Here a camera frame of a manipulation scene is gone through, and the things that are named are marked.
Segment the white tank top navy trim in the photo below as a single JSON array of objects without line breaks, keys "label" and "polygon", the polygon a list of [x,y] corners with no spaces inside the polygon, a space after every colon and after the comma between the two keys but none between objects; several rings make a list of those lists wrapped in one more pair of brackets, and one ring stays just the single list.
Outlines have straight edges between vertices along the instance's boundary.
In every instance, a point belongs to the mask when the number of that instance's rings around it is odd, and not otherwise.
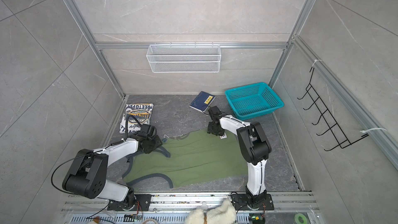
[{"label": "white tank top navy trim", "polygon": [[150,124],[152,110],[152,103],[127,104],[120,122],[119,133],[125,134],[126,129],[129,133],[139,131],[141,125]]}]

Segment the green tank top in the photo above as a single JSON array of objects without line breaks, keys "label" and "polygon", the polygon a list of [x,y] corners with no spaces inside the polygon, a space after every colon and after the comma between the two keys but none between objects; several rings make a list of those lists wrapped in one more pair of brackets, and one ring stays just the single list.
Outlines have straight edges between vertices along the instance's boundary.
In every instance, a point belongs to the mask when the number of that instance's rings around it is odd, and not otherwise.
[{"label": "green tank top", "polygon": [[161,177],[171,188],[177,188],[248,172],[236,136],[229,131],[223,139],[205,129],[164,139],[157,150],[137,152],[128,159],[129,168],[122,176],[128,186]]}]

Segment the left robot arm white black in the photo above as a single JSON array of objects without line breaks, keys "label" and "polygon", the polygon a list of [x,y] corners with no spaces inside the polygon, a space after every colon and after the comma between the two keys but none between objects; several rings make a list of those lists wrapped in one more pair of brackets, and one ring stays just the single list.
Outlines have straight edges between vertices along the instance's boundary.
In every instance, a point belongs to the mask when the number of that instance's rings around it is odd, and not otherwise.
[{"label": "left robot arm white black", "polygon": [[80,150],[74,158],[64,162],[72,164],[63,179],[62,188],[55,185],[54,174],[51,175],[52,186],[65,194],[108,200],[108,210],[141,210],[145,201],[135,196],[133,188],[107,179],[108,167],[113,163],[135,153],[149,154],[162,146],[156,127],[141,124],[131,115],[125,118],[126,124],[131,117],[139,125],[138,131],[130,134],[125,130],[123,139],[103,148]]}]

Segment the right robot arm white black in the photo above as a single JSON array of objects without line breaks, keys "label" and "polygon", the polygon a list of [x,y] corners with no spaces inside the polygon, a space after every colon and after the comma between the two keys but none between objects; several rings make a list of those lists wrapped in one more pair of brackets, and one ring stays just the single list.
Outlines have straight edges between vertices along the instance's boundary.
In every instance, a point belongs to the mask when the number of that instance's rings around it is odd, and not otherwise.
[{"label": "right robot arm white black", "polygon": [[226,131],[233,133],[248,165],[246,193],[230,194],[235,209],[237,211],[273,210],[274,203],[265,186],[265,167],[272,148],[261,124],[239,120],[222,112],[216,106],[208,108],[207,115],[211,118],[207,132],[216,136],[223,136]]}]

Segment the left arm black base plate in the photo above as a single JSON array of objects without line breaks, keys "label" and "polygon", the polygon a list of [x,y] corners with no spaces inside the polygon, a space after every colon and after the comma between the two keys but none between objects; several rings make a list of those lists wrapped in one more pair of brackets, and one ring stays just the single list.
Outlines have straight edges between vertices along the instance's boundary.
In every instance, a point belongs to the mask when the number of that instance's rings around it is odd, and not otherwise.
[{"label": "left arm black base plate", "polygon": [[143,194],[136,195],[130,194],[126,196],[126,198],[121,201],[111,200],[109,206],[107,207],[108,211],[148,211],[152,195]]}]

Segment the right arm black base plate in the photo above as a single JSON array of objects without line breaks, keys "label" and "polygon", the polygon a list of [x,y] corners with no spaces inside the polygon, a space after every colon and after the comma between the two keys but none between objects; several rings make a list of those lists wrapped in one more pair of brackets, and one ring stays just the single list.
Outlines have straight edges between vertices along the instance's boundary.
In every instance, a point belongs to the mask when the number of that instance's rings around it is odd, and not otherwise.
[{"label": "right arm black base plate", "polygon": [[250,194],[230,194],[233,206],[237,211],[273,211],[275,209],[270,194],[252,196]]}]

